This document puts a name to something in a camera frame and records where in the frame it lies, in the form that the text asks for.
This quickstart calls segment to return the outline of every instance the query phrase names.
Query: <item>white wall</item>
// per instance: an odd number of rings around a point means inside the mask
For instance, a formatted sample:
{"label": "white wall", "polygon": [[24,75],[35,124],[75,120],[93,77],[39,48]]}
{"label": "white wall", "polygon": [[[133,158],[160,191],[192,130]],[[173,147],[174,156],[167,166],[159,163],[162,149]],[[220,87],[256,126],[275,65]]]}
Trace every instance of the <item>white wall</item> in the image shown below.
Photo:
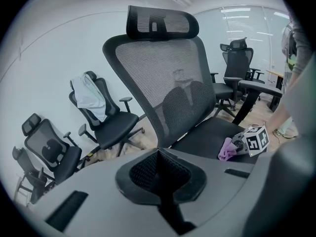
{"label": "white wall", "polygon": [[[62,134],[71,131],[82,156],[97,146],[78,136],[86,119],[68,98],[71,78],[93,70],[125,110],[119,99],[131,94],[107,63],[102,46],[125,34],[130,4],[180,8],[172,0],[36,0],[18,15],[0,53],[0,178],[10,197],[23,176],[12,148],[24,146],[21,125],[32,113],[50,119]],[[144,113],[135,100],[130,108],[139,116]]]}

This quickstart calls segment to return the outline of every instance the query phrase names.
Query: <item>chair cushion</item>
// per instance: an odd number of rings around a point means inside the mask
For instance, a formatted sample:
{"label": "chair cushion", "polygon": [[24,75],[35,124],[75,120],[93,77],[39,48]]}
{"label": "chair cushion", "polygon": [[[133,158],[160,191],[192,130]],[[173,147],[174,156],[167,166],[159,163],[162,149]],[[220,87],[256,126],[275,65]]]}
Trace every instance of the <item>chair cushion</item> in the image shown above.
{"label": "chair cushion", "polygon": [[[224,83],[213,83],[214,92],[217,100],[221,99],[232,99],[233,98],[233,89],[227,86]],[[242,92],[237,91],[237,97],[241,97]]]}
{"label": "chair cushion", "polygon": [[[225,121],[220,118],[211,117],[190,131],[180,141],[172,145],[176,149],[191,155],[211,159],[218,159],[217,156],[226,138],[244,131],[244,128]],[[234,156],[229,161],[246,162],[254,164],[258,155],[250,157],[248,154]]]}
{"label": "chair cushion", "polygon": [[263,84],[265,84],[265,82],[264,82],[264,81],[262,81],[262,80],[260,80],[260,79],[256,79],[256,78],[254,78],[252,81],[255,81],[255,82],[259,82],[259,83],[263,83]]}
{"label": "chair cushion", "polygon": [[54,171],[56,184],[62,183],[73,175],[78,166],[81,152],[82,150],[79,147],[69,147],[67,149],[64,157],[60,161],[60,164]]}
{"label": "chair cushion", "polygon": [[133,113],[119,112],[106,119],[103,125],[94,131],[102,149],[107,149],[126,137],[138,122],[138,116]]}

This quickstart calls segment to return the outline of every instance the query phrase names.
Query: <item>table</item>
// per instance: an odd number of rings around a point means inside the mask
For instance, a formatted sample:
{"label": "table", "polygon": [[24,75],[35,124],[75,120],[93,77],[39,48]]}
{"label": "table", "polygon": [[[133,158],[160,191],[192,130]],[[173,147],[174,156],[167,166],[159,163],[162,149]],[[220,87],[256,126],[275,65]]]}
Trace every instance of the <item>table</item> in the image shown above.
{"label": "table", "polygon": [[[269,72],[272,75],[277,76],[276,88],[278,88],[279,90],[282,90],[282,82],[283,82],[284,76],[278,72],[271,71],[271,70],[267,70],[267,72]],[[279,102],[280,102],[280,99],[278,97],[273,97],[272,101],[268,103],[267,105],[269,109],[274,112],[276,108],[278,107]]]}

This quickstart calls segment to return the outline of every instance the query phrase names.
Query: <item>office chair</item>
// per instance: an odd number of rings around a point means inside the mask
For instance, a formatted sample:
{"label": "office chair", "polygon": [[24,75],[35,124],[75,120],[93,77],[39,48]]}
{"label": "office chair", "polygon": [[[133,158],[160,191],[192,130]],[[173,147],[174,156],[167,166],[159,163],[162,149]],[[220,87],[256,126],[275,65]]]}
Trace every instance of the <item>office chair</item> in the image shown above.
{"label": "office chair", "polygon": [[[139,120],[137,115],[130,112],[128,106],[128,102],[132,100],[132,98],[124,97],[119,100],[120,102],[124,102],[127,109],[127,112],[121,112],[119,107],[112,100],[105,80],[103,78],[97,79],[96,74],[92,71],[88,71],[86,73],[90,76],[90,78],[93,80],[93,82],[105,98],[105,114],[107,115],[107,118],[103,122],[101,122],[93,115],[91,111],[84,108],[78,108],[84,115],[84,117],[87,119],[91,130],[94,131],[95,138],[86,130],[86,124],[83,124],[80,127],[79,135],[82,136],[85,134],[94,143],[99,144],[100,148],[104,150],[111,149],[112,146],[119,143],[117,157],[120,156],[125,143],[128,143],[142,150],[142,147],[138,146],[136,143],[130,140],[130,138],[139,131],[145,133],[145,130],[142,127],[131,132],[131,130],[134,128],[134,126]],[[70,85],[73,91],[69,94],[69,99],[77,107],[75,91],[71,82]]]}
{"label": "office chair", "polygon": [[22,131],[27,137],[24,145],[53,172],[56,184],[62,183],[79,170],[77,166],[81,148],[62,141],[48,119],[42,121],[34,113],[22,124]]}
{"label": "office chair", "polygon": [[[216,117],[221,110],[224,110],[234,118],[236,117],[235,114],[228,109],[228,106],[235,111],[236,103],[245,94],[245,89],[238,87],[238,82],[246,79],[249,64],[253,57],[253,49],[247,48],[245,39],[246,38],[233,40],[229,47],[224,44],[220,45],[222,50],[227,50],[227,52],[222,53],[227,68],[224,75],[225,83],[216,83],[215,75],[218,73],[211,73],[216,100],[219,102],[219,104],[215,106],[217,107],[217,111],[214,117]],[[225,100],[229,102],[229,105],[224,104]]]}
{"label": "office chair", "polygon": [[[220,48],[223,51],[223,53],[222,53],[223,58],[224,58],[226,65],[227,65],[227,60],[228,60],[228,53],[227,52],[228,52],[228,50],[231,49],[230,45],[220,44]],[[263,72],[260,72],[260,71],[261,71],[260,69],[249,68],[249,70],[247,71],[246,80],[264,83],[264,81],[259,79],[259,76],[264,74]]]}
{"label": "office chair", "polygon": [[[129,6],[127,34],[108,39],[103,53],[147,115],[158,147],[217,159],[225,139],[244,131],[238,124],[260,92],[277,97],[282,93],[240,81],[249,94],[234,122],[214,117],[203,121],[213,111],[216,96],[198,31],[197,20],[188,13]],[[242,155],[230,160],[254,163],[256,159]]]}
{"label": "office chair", "polygon": [[[40,171],[35,169],[35,167],[33,166],[24,148],[17,149],[16,147],[14,147],[12,150],[12,156],[18,162],[21,168],[24,170],[24,176],[22,180],[20,181],[20,183],[18,184],[16,192],[18,192],[19,189],[23,189],[25,191],[30,192],[31,193],[30,202],[32,204],[35,204],[41,198],[41,196],[43,196],[44,193],[49,191],[54,185],[54,182],[51,182],[50,184],[46,186],[47,179],[50,179],[53,181],[54,178],[44,173],[43,168],[41,168]],[[23,186],[23,181],[25,178],[33,186],[32,190]]]}

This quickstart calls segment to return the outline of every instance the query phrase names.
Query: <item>floor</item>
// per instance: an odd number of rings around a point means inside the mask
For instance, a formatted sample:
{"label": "floor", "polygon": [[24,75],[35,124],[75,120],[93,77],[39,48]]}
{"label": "floor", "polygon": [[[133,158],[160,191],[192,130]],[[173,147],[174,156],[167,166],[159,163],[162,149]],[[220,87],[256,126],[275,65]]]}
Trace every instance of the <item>floor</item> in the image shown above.
{"label": "floor", "polygon": [[[247,117],[241,122],[240,126],[242,127],[248,127],[251,124],[257,123],[259,125],[263,124],[265,121],[267,121],[270,116],[272,115],[272,111],[268,108],[267,103],[269,103],[272,99],[271,96],[266,95],[266,94],[261,94],[261,101],[257,101],[256,104],[254,105],[252,111],[247,115]],[[239,102],[236,105],[237,110],[234,112],[235,114],[239,111],[240,107],[242,106],[243,102]],[[208,116],[211,117],[215,114],[216,109]],[[221,111],[218,116],[218,118],[225,119],[227,121],[233,121],[233,117],[227,114],[224,111]],[[140,120],[137,125],[135,126],[135,129],[143,127],[145,129],[145,133],[142,134],[141,132],[137,133],[134,135],[131,140],[134,141],[135,143],[139,144],[143,148],[154,148],[157,146],[158,140],[155,134],[155,131],[153,127],[151,126],[149,120],[147,117],[143,118]],[[290,128],[287,131],[287,136],[296,136],[297,135],[297,130],[294,125],[294,123],[291,124]],[[270,135],[270,144],[268,147],[268,151],[274,151],[277,149],[281,144],[288,142],[292,139],[285,139],[282,136],[279,135]],[[113,146],[111,150],[99,150],[94,156],[90,158],[90,161],[86,163],[86,165],[93,164],[97,161],[100,160],[108,160],[111,158],[116,157],[116,153],[118,150],[119,145]],[[130,154],[134,152],[140,151],[138,148],[131,146],[131,145],[125,145],[122,151],[123,154]]]}

